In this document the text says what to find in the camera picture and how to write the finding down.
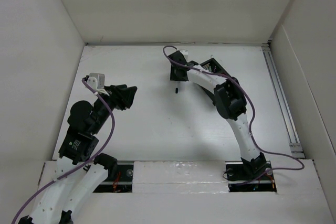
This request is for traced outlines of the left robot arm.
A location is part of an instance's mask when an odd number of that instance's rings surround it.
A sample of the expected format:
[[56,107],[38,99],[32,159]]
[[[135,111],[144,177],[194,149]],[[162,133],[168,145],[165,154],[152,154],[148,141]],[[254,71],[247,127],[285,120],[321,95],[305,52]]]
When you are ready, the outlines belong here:
[[73,223],[83,203],[109,176],[117,172],[117,159],[105,154],[109,135],[98,151],[96,135],[108,118],[114,119],[113,110],[129,109],[137,87],[125,84],[105,86],[97,90],[85,84],[96,97],[94,104],[78,101],[72,105],[68,130],[59,149],[52,181],[36,191],[30,203],[43,194],[32,212],[24,217],[16,215],[13,223]]

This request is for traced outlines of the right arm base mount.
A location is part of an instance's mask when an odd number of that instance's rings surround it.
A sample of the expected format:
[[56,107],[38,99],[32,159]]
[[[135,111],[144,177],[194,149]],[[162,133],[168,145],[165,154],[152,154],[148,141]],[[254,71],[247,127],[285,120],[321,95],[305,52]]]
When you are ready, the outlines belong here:
[[276,192],[274,176],[264,174],[258,177],[260,174],[261,172],[254,175],[248,174],[242,164],[227,164],[222,177],[228,181],[230,193]]

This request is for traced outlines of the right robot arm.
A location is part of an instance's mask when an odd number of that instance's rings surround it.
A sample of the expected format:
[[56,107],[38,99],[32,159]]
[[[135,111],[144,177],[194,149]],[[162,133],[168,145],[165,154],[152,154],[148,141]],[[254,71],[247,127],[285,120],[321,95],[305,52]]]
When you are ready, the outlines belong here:
[[188,62],[181,50],[167,56],[171,63],[170,80],[192,82],[210,97],[219,115],[231,126],[238,142],[243,167],[250,176],[266,165],[264,154],[253,143],[246,115],[247,101],[238,80],[214,59]]

